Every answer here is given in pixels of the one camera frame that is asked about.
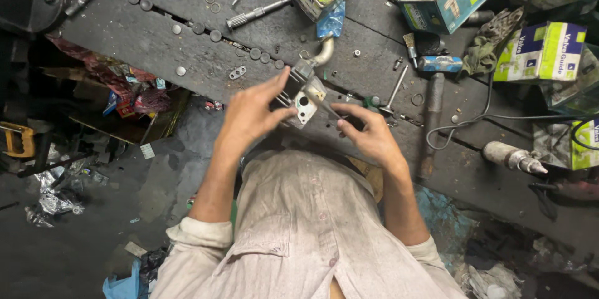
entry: yellow tool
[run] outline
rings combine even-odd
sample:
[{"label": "yellow tool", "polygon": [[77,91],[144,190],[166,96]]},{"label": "yellow tool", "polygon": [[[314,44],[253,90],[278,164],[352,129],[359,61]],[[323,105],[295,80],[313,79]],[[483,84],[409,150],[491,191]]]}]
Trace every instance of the yellow tool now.
[{"label": "yellow tool", "polygon": [[[34,130],[25,127],[15,125],[14,123],[0,121],[0,129],[4,129],[4,133],[6,134],[6,145],[8,147],[8,151],[4,153],[12,156],[12,157],[32,157],[35,154],[35,144],[34,144]],[[15,133],[21,134],[21,144],[18,142],[18,136]],[[16,150],[22,147],[23,152],[18,153]]]}]

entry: workbench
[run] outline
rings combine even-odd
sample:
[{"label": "workbench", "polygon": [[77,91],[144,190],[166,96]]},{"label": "workbench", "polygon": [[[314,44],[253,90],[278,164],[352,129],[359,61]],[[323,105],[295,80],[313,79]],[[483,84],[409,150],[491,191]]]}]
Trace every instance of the workbench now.
[{"label": "workbench", "polygon": [[[320,51],[316,24],[297,5],[286,6],[231,32],[226,27],[227,18],[278,0],[240,0],[235,7],[231,7],[233,0],[216,0],[221,5],[219,13],[211,12],[206,0],[151,1],[153,10],[146,12],[127,0],[92,0],[60,27],[62,37],[225,105],[235,92],[278,74],[280,70],[275,68],[275,60],[293,65],[300,51],[306,50],[311,55]],[[205,24],[206,31],[196,35],[185,25],[188,21]],[[174,24],[182,27],[178,35],[171,31]],[[219,30],[223,39],[211,41],[212,30]],[[461,57],[477,30],[477,27],[462,27],[453,35],[445,36],[451,55]],[[400,9],[387,0],[346,0],[343,32],[335,40],[333,58],[317,70],[318,77],[328,88],[326,99],[346,102],[354,96],[377,95],[386,101],[401,70],[393,71],[395,60],[403,57],[404,64],[409,63],[402,40],[409,32]],[[263,64],[252,60],[249,54],[233,46],[233,42],[267,52],[271,61]],[[361,55],[355,57],[354,50],[360,50]],[[246,67],[247,73],[230,80],[229,73],[241,65]],[[176,74],[178,66],[186,69],[185,75]],[[459,83],[446,80],[441,125],[451,125],[454,115],[467,120],[480,114],[487,97],[487,80],[466,78]],[[408,119],[422,120],[425,104],[413,104],[412,97],[416,94],[426,97],[427,78],[410,69],[403,83],[392,104],[393,110]],[[523,116],[518,104],[513,97],[494,94],[489,112]],[[348,139],[338,137],[334,123],[326,113],[318,111],[302,130],[295,132],[371,162]],[[412,176],[419,162],[422,130],[417,122],[415,125],[404,120],[397,120],[397,125],[391,127]],[[596,211],[558,206],[559,217],[553,223],[539,211],[537,198],[527,187],[529,183],[540,181],[538,178],[510,171],[481,157],[480,150],[490,141],[503,141],[531,150],[528,122],[484,120],[456,131],[453,139],[445,150],[437,152],[432,178],[416,181],[417,184],[461,201],[460,204],[467,204],[470,209],[488,211],[503,220],[536,230],[577,251],[599,252],[595,244],[599,233],[590,229],[599,227]]]}]

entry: shirt pocket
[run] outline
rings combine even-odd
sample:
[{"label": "shirt pocket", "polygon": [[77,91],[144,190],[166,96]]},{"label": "shirt pocket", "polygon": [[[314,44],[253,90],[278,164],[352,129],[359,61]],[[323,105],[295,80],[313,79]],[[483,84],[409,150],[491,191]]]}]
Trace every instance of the shirt pocket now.
[{"label": "shirt pocket", "polygon": [[290,233],[290,214],[271,214],[255,220],[249,227],[239,231],[235,243],[216,267],[213,275],[219,275],[227,265],[243,255],[288,257]]}]

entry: shirt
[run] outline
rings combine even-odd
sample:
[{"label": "shirt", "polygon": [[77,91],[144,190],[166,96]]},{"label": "shirt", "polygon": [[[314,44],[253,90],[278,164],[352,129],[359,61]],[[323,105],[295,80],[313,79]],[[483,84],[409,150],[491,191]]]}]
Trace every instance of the shirt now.
[{"label": "shirt", "polygon": [[333,277],[347,299],[465,298],[432,237],[403,245],[348,167],[270,151],[249,162],[243,181],[235,242],[230,222],[184,218],[167,229],[174,246],[151,299],[328,299]]}]

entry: black cable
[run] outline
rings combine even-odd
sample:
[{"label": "black cable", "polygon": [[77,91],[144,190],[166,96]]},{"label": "black cable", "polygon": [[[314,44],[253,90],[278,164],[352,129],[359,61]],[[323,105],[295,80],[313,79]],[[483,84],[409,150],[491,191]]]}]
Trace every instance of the black cable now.
[{"label": "black cable", "polygon": [[[495,56],[497,59],[499,59],[501,53],[505,49],[505,46],[511,40],[514,32],[516,32],[519,28],[522,28],[522,26],[524,25],[526,15],[528,14],[528,12],[530,10],[532,2],[533,2],[533,0],[527,0],[527,3],[524,6],[524,9],[522,11],[522,16],[520,17],[520,19],[518,19],[518,22],[512,27],[512,30],[507,35],[507,37],[502,41],[501,46],[495,50]],[[447,148],[447,146],[451,142],[453,133],[455,132],[456,129],[472,125],[480,120],[483,120],[484,118],[498,118],[498,119],[511,119],[511,120],[545,120],[545,119],[580,120],[580,119],[591,118],[591,120],[592,120],[595,117],[599,116],[599,114],[593,114],[593,115],[586,114],[586,115],[542,115],[542,116],[534,116],[534,117],[509,117],[509,116],[505,116],[505,115],[487,114],[487,112],[489,111],[489,108],[490,108],[490,99],[491,99],[492,90],[493,90],[493,75],[490,75],[488,92],[487,92],[487,100],[486,100],[485,108],[483,109],[483,112],[481,114],[479,114],[478,116],[476,116],[470,120],[462,121],[462,122],[458,123],[457,125],[437,127],[435,129],[431,129],[429,131],[429,133],[426,134],[426,144],[428,144],[428,146],[432,149],[443,150],[443,149]],[[580,123],[580,125],[577,125],[577,128],[575,127],[572,130],[572,139],[574,142],[576,142],[577,144],[580,144],[581,146],[583,146],[585,148],[594,149],[594,147],[580,143],[580,141],[578,141],[578,139],[576,139],[576,137],[574,136],[574,134],[576,133],[575,130],[580,129],[580,127],[582,127],[582,124],[583,123]],[[445,130],[445,129],[451,129],[451,132],[449,132],[449,134],[447,135],[447,141],[441,147],[435,147],[431,143],[431,140],[430,140],[431,134],[438,132],[440,130]]]}]

